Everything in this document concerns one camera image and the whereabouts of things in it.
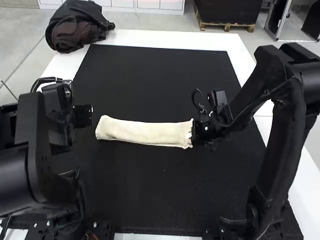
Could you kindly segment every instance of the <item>cream cloth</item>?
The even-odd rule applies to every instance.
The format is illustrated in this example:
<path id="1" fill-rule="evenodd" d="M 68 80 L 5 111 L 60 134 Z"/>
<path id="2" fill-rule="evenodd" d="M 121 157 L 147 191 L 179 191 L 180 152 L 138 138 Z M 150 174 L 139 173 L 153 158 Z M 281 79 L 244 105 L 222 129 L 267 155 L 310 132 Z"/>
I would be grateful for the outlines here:
<path id="1" fill-rule="evenodd" d="M 193 121 L 192 118 L 185 122 L 140 122 L 103 115 L 95 129 L 95 136 L 98 140 L 187 149 L 192 148 Z"/>

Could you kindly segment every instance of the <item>rolled towel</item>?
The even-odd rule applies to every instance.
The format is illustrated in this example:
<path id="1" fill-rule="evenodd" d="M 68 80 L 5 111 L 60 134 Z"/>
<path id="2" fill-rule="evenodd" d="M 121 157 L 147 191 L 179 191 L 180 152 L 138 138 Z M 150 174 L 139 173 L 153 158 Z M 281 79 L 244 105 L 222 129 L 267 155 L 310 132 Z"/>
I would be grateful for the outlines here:
<path id="1" fill-rule="evenodd" d="M 192 148 L 193 118 L 185 122 L 140 122 L 100 118 L 95 129 L 98 140 L 118 140 L 135 144 Z"/>

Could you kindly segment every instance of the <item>black jacket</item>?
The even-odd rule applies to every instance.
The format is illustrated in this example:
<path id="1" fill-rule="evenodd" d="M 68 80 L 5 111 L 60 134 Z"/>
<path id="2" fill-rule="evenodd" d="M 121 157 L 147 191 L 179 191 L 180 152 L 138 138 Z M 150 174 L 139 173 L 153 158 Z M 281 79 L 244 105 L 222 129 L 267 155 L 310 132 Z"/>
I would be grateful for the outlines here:
<path id="1" fill-rule="evenodd" d="M 105 40 L 107 31 L 116 25 L 102 15 L 102 7 L 93 1 L 67 0 L 54 13 L 45 30 L 50 48 L 60 53 L 71 53 Z"/>

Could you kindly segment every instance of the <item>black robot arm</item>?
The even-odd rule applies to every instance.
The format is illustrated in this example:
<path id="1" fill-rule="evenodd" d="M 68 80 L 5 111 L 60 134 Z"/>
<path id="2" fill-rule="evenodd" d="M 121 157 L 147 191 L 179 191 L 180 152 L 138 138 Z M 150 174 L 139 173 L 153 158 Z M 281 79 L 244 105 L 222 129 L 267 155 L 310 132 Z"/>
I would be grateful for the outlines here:
<path id="1" fill-rule="evenodd" d="M 236 97 L 228 103 L 223 90 L 214 90 L 199 109 L 193 126 L 194 144 L 213 144 L 243 130 L 269 99 L 274 103 L 272 127 L 264 159 L 249 190 L 246 219 L 220 219 L 221 239 L 259 240 L 281 221 L 301 151 L 320 113 L 320 58 L 296 43 L 255 51 L 256 67 Z"/>

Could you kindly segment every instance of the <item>metal frame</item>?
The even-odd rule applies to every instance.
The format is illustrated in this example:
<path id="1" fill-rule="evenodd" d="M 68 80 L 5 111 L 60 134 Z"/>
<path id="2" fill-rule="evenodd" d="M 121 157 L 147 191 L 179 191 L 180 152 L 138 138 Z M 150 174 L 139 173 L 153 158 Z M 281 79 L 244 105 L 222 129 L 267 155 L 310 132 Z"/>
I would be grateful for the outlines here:
<path id="1" fill-rule="evenodd" d="M 283 11 L 283 14 L 282 14 L 282 18 L 279 21 L 278 30 L 276 31 L 276 33 L 274 34 L 272 31 L 270 31 L 270 29 L 268 28 L 268 25 L 269 25 L 271 14 L 272 14 L 272 12 L 274 10 L 274 6 L 275 6 L 276 2 L 277 2 L 277 0 L 274 0 L 271 3 L 270 10 L 269 10 L 269 13 L 268 13 L 267 19 L 265 21 L 265 25 L 264 25 L 264 30 L 270 35 L 270 37 L 272 37 L 272 39 L 275 42 L 283 42 L 283 43 L 284 42 L 285 43 L 317 43 L 317 42 L 319 42 L 320 36 L 319 36 L 318 39 L 314 39 L 314 40 L 294 40 L 294 39 L 293 40 L 284 40 L 284 39 L 279 39 L 280 38 L 280 34 L 282 32 L 282 29 L 283 29 L 283 27 L 285 25 L 285 21 L 287 19 L 287 15 L 289 13 L 292 0 L 287 0 L 287 2 L 286 2 L 285 8 L 284 8 L 284 11 Z"/>

